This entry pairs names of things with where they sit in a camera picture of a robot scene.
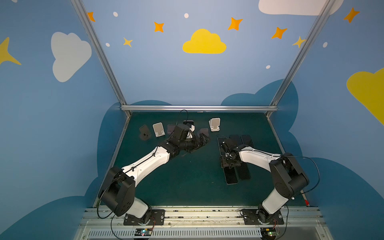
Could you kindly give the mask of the purple phone stand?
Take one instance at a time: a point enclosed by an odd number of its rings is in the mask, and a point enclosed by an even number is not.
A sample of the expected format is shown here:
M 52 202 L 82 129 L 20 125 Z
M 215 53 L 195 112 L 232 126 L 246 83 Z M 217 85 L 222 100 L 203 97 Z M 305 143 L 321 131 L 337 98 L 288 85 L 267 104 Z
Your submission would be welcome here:
M 167 125 L 167 134 L 171 135 L 175 130 L 176 125 Z

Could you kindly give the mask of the white phone stand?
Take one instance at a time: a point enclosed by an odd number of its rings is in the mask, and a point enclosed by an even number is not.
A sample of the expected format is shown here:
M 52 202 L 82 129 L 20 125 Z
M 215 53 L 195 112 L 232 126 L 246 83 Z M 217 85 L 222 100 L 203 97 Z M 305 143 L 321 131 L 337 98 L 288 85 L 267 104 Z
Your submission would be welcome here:
M 163 126 L 163 123 L 161 123 L 161 122 L 153 124 L 153 130 L 154 130 L 156 138 L 159 138 L 159 137 L 162 137 L 165 135 L 164 126 Z

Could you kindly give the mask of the white-framed phone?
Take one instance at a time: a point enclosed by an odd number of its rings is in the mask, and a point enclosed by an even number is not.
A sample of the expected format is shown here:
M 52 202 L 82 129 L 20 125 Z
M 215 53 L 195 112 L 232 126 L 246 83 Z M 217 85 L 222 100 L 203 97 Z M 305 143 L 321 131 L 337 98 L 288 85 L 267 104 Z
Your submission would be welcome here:
M 226 138 L 226 137 L 218 137 L 218 146 L 219 146 L 219 152 L 220 152 L 221 157 L 227 157 L 228 156 L 227 149 L 225 147 L 225 143 L 226 143 L 227 139 L 228 138 Z

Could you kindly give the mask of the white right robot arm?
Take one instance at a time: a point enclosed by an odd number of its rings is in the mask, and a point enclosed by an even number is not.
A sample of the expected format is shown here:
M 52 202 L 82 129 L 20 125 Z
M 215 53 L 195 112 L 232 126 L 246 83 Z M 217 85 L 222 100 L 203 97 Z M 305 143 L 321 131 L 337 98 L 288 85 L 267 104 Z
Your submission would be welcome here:
M 291 198 L 309 185 L 310 180 L 296 158 L 289 154 L 272 154 L 247 145 L 236 145 L 231 139 L 220 143 L 224 151 L 221 156 L 223 167 L 237 167 L 249 163 L 271 173 L 274 189 L 259 206 L 263 217 L 278 212 Z

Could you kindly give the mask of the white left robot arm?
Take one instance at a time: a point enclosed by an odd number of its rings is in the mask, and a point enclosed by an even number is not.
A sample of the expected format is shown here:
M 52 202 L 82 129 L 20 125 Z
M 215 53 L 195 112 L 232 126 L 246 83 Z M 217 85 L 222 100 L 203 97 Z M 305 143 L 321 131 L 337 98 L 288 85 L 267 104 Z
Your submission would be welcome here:
M 143 218 L 150 206 L 136 198 L 137 185 L 155 169 L 178 156 L 181 151 L 191 153 L 209 142 L 207 128 L 200 129 L 197 133 L 194 133 L 194 130 L 193 125 L 178 124 L 171 135 L 158 143 L 149 154 L 123 168 L 109 169 L 98 193 L 100 202 L 117 217 L 128 213 L 136 218 Z

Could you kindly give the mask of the grey round stand middle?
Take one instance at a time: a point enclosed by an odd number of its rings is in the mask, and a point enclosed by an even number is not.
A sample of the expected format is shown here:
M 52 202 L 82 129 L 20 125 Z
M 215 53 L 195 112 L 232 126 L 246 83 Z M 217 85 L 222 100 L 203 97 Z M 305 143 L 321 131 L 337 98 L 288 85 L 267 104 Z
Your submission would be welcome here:
M 209 137 L 209 129 L 208 128 L 202 128 L 198 131 L 198 136 L 202 137 L 204 136 L 205 138 Z

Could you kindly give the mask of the white stand back right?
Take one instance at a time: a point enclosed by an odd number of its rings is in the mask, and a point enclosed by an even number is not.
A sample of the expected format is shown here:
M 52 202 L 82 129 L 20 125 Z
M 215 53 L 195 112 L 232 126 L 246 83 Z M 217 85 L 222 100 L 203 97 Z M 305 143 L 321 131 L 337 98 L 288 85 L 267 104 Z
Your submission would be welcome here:
M 218 132 L 220 130 L 220 123 L 221 119 L 220 118 L 212 118 L 209 120 L 209 126 L 211 132 Z

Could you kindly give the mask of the aluminium back frame rail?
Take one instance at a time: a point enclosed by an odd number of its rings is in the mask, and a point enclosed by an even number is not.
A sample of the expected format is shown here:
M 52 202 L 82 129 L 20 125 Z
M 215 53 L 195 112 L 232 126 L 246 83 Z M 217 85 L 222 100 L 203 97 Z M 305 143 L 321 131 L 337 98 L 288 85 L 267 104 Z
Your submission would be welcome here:
M 276 112 L 278 107 L 276 106 L 160 106 L 160 105 L 122 105 L 123 111 L 244 111 L 244 112 Z

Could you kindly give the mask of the metal base rail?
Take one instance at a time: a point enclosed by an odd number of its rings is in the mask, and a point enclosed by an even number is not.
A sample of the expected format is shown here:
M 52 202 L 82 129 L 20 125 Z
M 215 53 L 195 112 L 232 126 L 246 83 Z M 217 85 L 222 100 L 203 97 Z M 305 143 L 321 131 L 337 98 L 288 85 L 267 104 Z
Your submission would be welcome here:
M 277 220 L 260 224 L 254 206 L 155 206 L 150 222 L 139 225 L 129 217 L 100 219 L 86 209 L 76 240 L 331 240 L 318 208 L 283 207 Z

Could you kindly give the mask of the aluminium left frame post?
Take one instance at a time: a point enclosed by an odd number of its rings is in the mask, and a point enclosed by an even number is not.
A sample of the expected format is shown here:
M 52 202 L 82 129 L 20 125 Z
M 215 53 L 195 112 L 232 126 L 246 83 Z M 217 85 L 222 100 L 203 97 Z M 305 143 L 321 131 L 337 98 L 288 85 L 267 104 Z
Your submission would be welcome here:
M 112 67 L 107 59 L 107 56 L 103 50 L 103 47 L 100 43 L 100 40 L 95 32 L 95 29 L 92 25 L 92 21 L 90 20 L 88 16 L 88 12 L 86 11 L 85 5 L 83 4 L 83 1 L 80 0 L 71 0 L 75 11 L 92 43 L 92 46 L 94 47 L 94 50 L 101 62 L 101 65 L 109 79 L 109 82 L 120 102 L 121 107 L 123 105 L 127 105 L 127 101 L 124 97 L 124 94 L 122 92 L 122 89 L 116 79 L 116 76 L 112 70 Z

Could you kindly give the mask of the aluminium frame post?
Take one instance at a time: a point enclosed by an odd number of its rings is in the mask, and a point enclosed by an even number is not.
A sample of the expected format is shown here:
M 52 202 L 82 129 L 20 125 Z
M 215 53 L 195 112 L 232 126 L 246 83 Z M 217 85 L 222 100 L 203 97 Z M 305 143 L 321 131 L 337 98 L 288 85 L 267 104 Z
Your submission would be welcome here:
M 313 43 L 316 41 L 317 36 L 321 32 L 322 28 L 326 24 L 328 18 L 331 15 L 331 10 L 333 6 L 335 5 L 335 0 L 327 0 L 325 1 L 325 4 L 323 8 L 321 9 L 318 17 L 316 18 L 312 28 L 310 29 L 306 41 L 304 44 L 300 47 L 300 50 L 291 65 L 286 77 L 283 79 L 280 87 L 278 88 L 275 96 L 273 97 L 271 103 L 270 103 L 270 110 L 266 111 L 266 117 L 269 119 L 274 111 L 278 110 L 278 104 L 280 100 L 282 99 L 284 93 L 288 89 L 289 85 L 291 84 L 294 76 L 296 75 L 297 71 L 299 70 L 301 64 L 303 63 L 306 55 L 310 51 Z
M 109 82 L 120 102 L 121 107 L 123 105 L 127 105 L 127 101 L 124 97 L 124 94 L 122 92 L 122 89 L 116 79 L 116 76 L 112 70 L 112 67 L 107 59 L 107 56 L 103 50 L 103 47 L 100 43 L 100 40 L 95 32 L 95 29 L 92 25 L 92 21 L 90 20 L 88 16 L 88 12 L 86 11 L 85 5 L 83 4 L 83 1 L 80 0 L 71 0 L 75 11 L 92 43 L 92 46 L 94 47 L 94 50 L 101 62 L 101 65 L 109 79 Z

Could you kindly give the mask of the aluminium right frame post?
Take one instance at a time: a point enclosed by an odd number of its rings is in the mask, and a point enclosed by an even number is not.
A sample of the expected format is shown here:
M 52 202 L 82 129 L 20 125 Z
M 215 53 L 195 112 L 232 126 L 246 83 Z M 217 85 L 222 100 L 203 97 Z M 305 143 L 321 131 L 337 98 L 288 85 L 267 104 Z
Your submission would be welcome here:
M 273 97 L 271 103 L 270 103 L 270 110 L 266 111 L 266 117 L 269 119 L 274 111 L 278 110 L 278 104 L 280 100 L 282 99 L 284 93 L 288 89 L 289 85 L 291 84 L 294 76 L 296 75 L 297 71 L 299 70 L 301 64 L 303 63 L 306 55 L 310 51 L 313 43 L 316 41 L 317 36 L 321 32 L 322 28 L 326 24 L 328 18 L 331 15 L 331 10 L 333 6 L 335 5 L 335 0 L 327 0 L 325 1 L 325 4 L 323 8 L 321 9 L 318 17 L 316 18 L 312 28 L 310 29 L 306 41 L 304 44 L 300 47 L 300 50 L 291 65 L 286 77 L 283 79 L 280 87 L 278 88 L 275 96 Z

